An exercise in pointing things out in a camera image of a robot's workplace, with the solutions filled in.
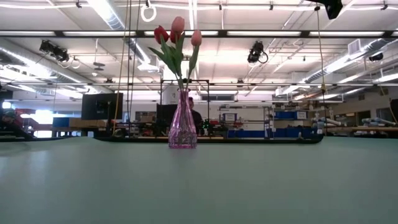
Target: hanging ring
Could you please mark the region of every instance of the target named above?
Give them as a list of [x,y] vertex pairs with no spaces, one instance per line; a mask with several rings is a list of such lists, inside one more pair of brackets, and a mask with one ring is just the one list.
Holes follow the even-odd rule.
[[[152,17],[149,18],[149,19],[146,18],[146,17],[145,17],[145,14],[144,14],[146,9],[152,9],[153,12],[154,12],[153,15],[152,15]],[[157,15],[156,8],[153,7],[153,6],[149,6],[149,7],[143,6],[143,7],[141,8],[141,18],[142,18],[142,20],[145,21],[145,22],[153,21],[153,20],[156,18],[156,15]]]

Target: green tabletop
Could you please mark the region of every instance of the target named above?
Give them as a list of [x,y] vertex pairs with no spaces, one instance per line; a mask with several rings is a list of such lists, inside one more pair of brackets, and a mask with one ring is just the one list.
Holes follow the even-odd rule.
[[398,140],[0,143],[0,223],[398,223]]

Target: pink glass vase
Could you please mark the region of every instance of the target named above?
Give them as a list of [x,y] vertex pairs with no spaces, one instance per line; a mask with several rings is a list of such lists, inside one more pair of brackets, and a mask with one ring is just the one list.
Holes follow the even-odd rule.
[[197,131],[188,103],[188,91],[180,91],[180,99],[169,132],[169,148],[194,149],[196,146]]

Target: person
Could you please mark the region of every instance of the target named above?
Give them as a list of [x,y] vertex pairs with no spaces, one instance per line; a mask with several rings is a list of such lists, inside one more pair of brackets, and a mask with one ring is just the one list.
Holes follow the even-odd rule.
[[195,126],[197,127],[197,131],[198,131],[202,124],[201,115],[197,111],[193,110],[193,98],[192,97],[188,98],[188,103],[189,103],[189,108],[191,109],[193,122],[195,123]]
[[18,125],[14,123],[16,118],[14,110],[4,111],[0,121],[0,131],[13,132],[17,137],[25,139],[32,139],[33,137],[23,131]]

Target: tulip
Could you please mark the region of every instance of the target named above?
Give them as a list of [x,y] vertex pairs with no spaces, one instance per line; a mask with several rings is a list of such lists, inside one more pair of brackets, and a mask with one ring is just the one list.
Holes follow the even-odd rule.
[[193,46],[200,46],[201,45],[201,32],[200,30],[195,30],[192,34],[191,44]]
[[181,34],[184,31],[185,19],[177,16],[172,23],[172,33]]
[[162,26],[156,28],[154,34],[155,34],[155,40],[158,44],[162,43],[160,36],[163,36],[164,42],[167,42],[167,40],[169,39],[168,33]]
[[176,44],[177,41],[180,39],[180,37],[181,37],[181,34],[174,33],[173,31],[170,34],[170,40],[172,41],[173,44]]

